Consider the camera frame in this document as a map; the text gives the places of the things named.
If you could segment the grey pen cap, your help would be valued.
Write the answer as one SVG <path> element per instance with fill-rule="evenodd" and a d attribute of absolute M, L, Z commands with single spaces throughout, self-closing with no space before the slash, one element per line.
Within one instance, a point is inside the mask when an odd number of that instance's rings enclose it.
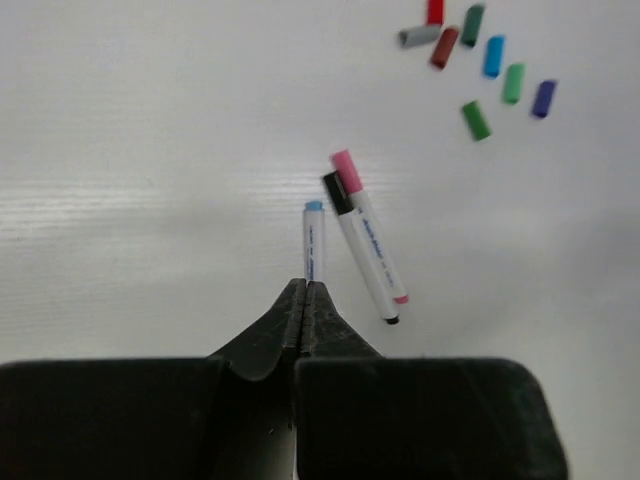
<path fill-rule="evenodd" d="M 439 38 L 441 29 L 441 25 L 432 24 L 400 30 L 399 45 L 402 49 L 409 49 L 433 43 Z"/>

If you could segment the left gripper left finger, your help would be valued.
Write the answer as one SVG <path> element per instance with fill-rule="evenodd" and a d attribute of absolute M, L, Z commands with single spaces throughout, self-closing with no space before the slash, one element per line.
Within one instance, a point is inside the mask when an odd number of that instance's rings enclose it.
<path fill-rule="evenodd" d="M 209 356 L 220 366 L 218 378 L 261 383 L 281 376 L 291 382 L 302 331 L 306 281 L 294 278 L 272 306 L 240 334 Z"/>

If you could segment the dark red pen cap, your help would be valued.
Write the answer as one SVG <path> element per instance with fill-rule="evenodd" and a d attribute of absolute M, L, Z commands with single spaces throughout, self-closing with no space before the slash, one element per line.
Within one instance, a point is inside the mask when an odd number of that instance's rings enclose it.
<path fill-rule="evenodd" d="M 442 70 L 446 67 L 459 35 L 459 28 L 447 27 L 442 31 L 430 58 L 430 63 Z"/>

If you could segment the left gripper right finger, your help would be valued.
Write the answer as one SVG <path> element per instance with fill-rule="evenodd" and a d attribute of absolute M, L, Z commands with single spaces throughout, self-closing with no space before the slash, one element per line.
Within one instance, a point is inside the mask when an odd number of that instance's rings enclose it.
<path fill-rule="evenodd" d="M 302 312 L 300 358 L 380 357 L 338 313 L 322 282 L 309 282 Z"/>

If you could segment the pink cap blue marker pen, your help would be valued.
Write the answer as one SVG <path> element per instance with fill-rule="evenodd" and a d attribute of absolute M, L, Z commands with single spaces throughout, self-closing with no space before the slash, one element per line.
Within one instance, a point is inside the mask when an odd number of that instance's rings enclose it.
<path fill-rule="evenodd" d="M 323 202 L 307 202 L 303 211 L 304 274 L 307 281 L 326 280 L 325 233 Z"/>

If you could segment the dark green pen cap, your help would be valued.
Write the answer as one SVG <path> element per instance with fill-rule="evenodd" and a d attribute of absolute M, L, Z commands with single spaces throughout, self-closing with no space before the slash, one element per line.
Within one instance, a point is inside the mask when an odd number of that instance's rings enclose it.
<path fill-rule="evenodd" d="M 460 42 L 462 45 L 468 48 L 473 48 L 476 45 L 484 12 L 484 3 L 476 3 L 467 10 L 460 34 Z"/>

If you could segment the dark blue pen cap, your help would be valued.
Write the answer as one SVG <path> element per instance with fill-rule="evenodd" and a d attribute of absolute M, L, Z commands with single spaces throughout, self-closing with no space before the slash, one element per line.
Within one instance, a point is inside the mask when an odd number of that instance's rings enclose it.
<path fill-rule="evenodd" d="M 550 112 L 558 82 L 556 80 L 544 80 L 537 89 L 531 109 L 531 114 L 539 119 L 546 118 Z"/>

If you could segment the light blue pen cap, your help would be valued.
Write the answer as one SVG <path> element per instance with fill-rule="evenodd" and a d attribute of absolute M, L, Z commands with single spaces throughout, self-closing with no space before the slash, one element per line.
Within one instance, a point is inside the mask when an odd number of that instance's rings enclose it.
<path fill-rule="evenodd" d="M 504 35 L 494 35 L 487 41 L 483 64 L 483 74 L 486 77 L 495 79 L 500 75 L 505 43 Z"/>

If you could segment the teal green pen cap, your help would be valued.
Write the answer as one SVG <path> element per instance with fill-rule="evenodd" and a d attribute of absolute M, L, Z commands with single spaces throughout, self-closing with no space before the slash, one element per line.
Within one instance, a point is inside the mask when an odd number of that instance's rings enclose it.
<path fill-rule="evenodd" d="M 525 73 L 526 65 L 524 63 L 513 63 L 507 68 L 502 91 L 504 103 L 515 105 L 519 102 Z"/>

